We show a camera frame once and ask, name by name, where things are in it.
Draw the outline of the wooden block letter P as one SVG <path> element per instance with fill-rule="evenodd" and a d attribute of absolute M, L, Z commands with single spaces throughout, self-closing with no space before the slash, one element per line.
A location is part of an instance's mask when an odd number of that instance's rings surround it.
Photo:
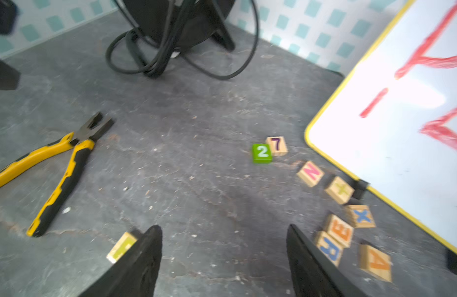
<path fill-rule="evenodd" d="M 125 232 L 117 243 L 112 247 L 107 254 L 107 259 L 112 263 L 116 263 L 138 239 L 131 233 Z"/>

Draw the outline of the wooden block letter E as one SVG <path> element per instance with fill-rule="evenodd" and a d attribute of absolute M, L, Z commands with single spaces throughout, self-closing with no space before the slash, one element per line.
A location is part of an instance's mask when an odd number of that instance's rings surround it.
<path fill-rule="evenodd" d="M 326 219 L 324 231 L 341 246 L 349 248 L 355 229 L 337 215 L 331 214 Z"/>

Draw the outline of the wooden block letter A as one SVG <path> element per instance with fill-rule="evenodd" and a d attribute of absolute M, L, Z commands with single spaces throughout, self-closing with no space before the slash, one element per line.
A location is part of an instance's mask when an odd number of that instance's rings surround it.
<path fill-rule="evenodd" d="M 392 282 L 390 256 L 370 245 L 360 246 L 360 269 L 382 281 Z"/>

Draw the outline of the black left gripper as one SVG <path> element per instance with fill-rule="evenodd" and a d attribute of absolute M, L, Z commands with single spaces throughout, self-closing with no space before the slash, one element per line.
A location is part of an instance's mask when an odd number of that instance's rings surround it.
<path fill-rule="evenodd" d="M 0 35 L 10 35 L 16 23 L 18 7 L 13 1 L 0 0 Z M 21 73 L 0 59 L 0 90 L 16 90 Z"/>

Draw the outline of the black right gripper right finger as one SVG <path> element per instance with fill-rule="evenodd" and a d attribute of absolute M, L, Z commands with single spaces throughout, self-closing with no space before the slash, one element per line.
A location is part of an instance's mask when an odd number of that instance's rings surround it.
<path fill-rule="evenodd" d="M 294 224 L 288 227 L 286 243 L 295 296 L 366 296 Z"/>

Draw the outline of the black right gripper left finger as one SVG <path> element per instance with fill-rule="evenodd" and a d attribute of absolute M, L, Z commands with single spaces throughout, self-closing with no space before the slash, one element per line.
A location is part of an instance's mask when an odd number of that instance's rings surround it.
<path fill-rule="evenodd" d="M 152 297 L 162 260 L 163 232 L 151 226 L 82 297 Z"/>

